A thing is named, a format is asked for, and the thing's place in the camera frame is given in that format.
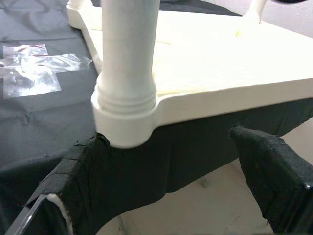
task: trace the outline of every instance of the white plastic table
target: white plastic table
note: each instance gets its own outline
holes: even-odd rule
[[[112,5],[105,1],[103,12],[109,15],[107,18],[119,19],[120,15],[116,14],[121,6],[114,8]],[[106,7],[115,12],[108,13]],[[127,7],[135,14],[131,6]],[[101,65],[109,70],[108,61],[118,58],[112,57],[111,47],[103,48],[103,42],[117,42],[115,54],[124,55],[124,61],[120,61],[121,71],[124,66],[135,64],[131,56],[125,58],[127,53],[134,55],[136,49],[142,53],[140,44],[131,40],[148,38],[153,27],[148,32],[143,30],[139,37],[134,35],[138,28],[129,27],[136,20],[138,23],[158,13],[158,9],[152,9],[150,15],[145,16],[139,9],[136,14],[143,16],[128,25],[124,25],[126,16],[123,16],[124,21],[116,23],[115,28],[123,25],[124,31],[129,29],[124,36],[130,38],[113,41],[110,38],[113,26],[101,31],[101,8],[74,9],[71,4],[67,8],[70,23],[82,30],[99,73]],[[151,100],[153,93],[142,96],[145,98],[141,100],[139,96],[128,95],[152,91],[153,82],[143,83],[139,79],[131,84],[137,77],[121,82],[108,79],[108,73],[100,76],[92,96],[97,131],[104,134],[112,146],[129,148],[144,143],[152,131],[162,125],[313,97],[313,39],[266,22],[253,25],[236,37],[241,24],[242,18],[236,16],[159,11],[153,56],[156,98]],[[130,88],[133,91],[125,88],[131,86],[135,87]],[[109,102],[109,99],[102,102],[101,93],[117,95]],[[121,104],[123,108],[113,108]]]

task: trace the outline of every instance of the black cloth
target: black cloth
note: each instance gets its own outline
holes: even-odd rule
[[[0,55],[3,45],[45,44],[50,55],[75,53],[91,58],[81,32],[68,25],[66,3],[0,2]],[[161,9],[166,7],[233,15],[224,8],[194,0],[161,4]],[[0,234],[68,150],[95,135],[90,104],[97,78],[94,67],[59,73],[57,77],[62,87],[59,92],[8,100],[2,100],[0,94]],[[102,223],[118,213],[156,201],[166,191],[178,190],[237,158],[235,146],[227,137],[232,125],[283,135],[312,116],[313,99],[306,99],[164,126],[138,148],[110,148],[109,162],[120,164],[112,176],[119,183],[129,184],[117,188],[113,183],[116,181],[107,183],[104,197],[113,201],[117,210],[109,211]],[[162,179],[155,188],[138,189],[154,177]],[[143,200],[146,194],[140,195],[146,189],[151,190],[146,194],[154,196]],[[120,205],[126,195],[134,201]]]
[[[306,99],[163,126],[133,149],[112,148],[98,135],[86,147],[73,148],[29,203],[55,193],[76,233],[93,235],[117,215],[153,203],[236,159],[228,137],[232,126],[283,135],[312,116],[313,99]]]
[[[313,166],[278,136],[241,126],[230,136],[246,182],[274,232],[313,234]]]

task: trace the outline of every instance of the transparent tape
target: transparent tape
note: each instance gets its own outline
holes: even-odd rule
[[[3,47],[3,98],[61,91],[56,73],[88,69],[91,60],[75,54],[49,56],[45,45]]]

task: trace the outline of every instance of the white table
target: white table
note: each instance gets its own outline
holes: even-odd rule
[[[100,73],[101,8],[68,13]],[[313,39],[266,22],[236,37],[241,25],[241,17],[160,11],[156,105],[142,117],[112,115],[105,121],[109,129],[97,124],[95,114],[97,130],[111,145],[128,148],[162,125],[313,97]]]

